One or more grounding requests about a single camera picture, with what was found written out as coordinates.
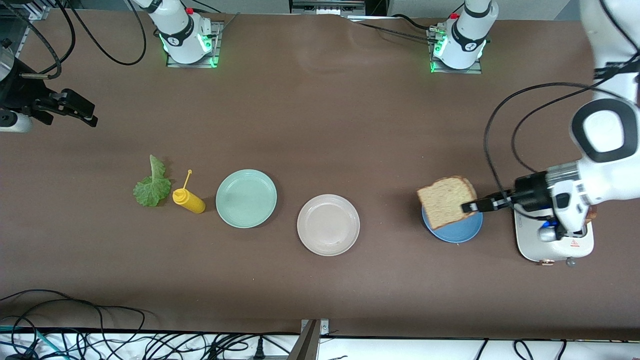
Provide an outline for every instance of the yellow mustard bottle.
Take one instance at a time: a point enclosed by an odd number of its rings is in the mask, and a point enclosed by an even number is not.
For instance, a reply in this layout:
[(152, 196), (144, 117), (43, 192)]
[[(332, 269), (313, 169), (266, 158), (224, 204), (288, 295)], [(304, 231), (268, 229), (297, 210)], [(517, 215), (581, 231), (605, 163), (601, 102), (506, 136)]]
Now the yellow mustard bottle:
[(184, 181), (184, 186), (181, 189), (175, 190), (173, 192), (173, 201), (193, 213), (200, 214), (204, 211), (206, 206), (201, 198), (193, 195), (189, 190), (186, 189), (187, 181), (189, 181), (190, 175), (191, 170), (187, 172), (187, 179)]

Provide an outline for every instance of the table surface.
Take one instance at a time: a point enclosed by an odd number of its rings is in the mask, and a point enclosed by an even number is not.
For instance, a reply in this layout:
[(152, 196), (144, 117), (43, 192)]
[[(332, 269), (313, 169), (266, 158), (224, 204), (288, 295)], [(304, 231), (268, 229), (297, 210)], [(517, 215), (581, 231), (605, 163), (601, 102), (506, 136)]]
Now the table surface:
[[(130, 13), (82, 16), (118, 59), (140, 53)], [(93, 101), (96, 128), (56, 117), (51, 127), (2, 136), (2, 294), (51, 288), (140, 307), (155, 314), (148, 329), (298, 331), (301, 318), (329, 318), (339, 334), (362, 336), (640, 335), (638, 200), (602, 204), (594, 252), (568, 268), (524, 259), (507, 210), (486, 214), (468, 243), (437, 240), (415, 195), (454, 174), (478, 194), (495, 191), (482, 152), (487, 118), (525, 86), (590, 81), (579, 23), (498, 21), (475, 76), (432, 74), (423, 43), (333, 15), (239, 15), (217, 69), (167, 69), (143, 20), (149, 44), (139, 65), (110, 62), (76, 26), (76, 50), (47, 83)], [(420, 34), (403, 20), (376, 23)], [(58, 53), (66, 49), (59, 13), (36, 25)], [(33, 36), (20, 58), (34, 69), (51, 61)], [(491, 148), (506, 184), (527, 173), (509, 151), (517, 120), (569, 91), (521, 95), (497, 117)], [(543, 169), (577, 158), (568, 124), (589, 98), (531, 119), (519, 137), (525, 160)], [(164, 161), (174, 189), (193, 169), (189, 189), (205, 199), (205, 213), (136, 203), (149, 154)], [(275, 212), (253, 229), (230, 227), (214, 208), (218, 185), (244, 168), (278, 189)], [(349, 199), (361, 220), (355, 245), (331, 258), (308, 251), (296, 233), (304, 203), (323, 193)], [(0, 313), (41, 299), (21, 297)], [(41, 315), (37, 324), (97, 326), (76, 307)]]

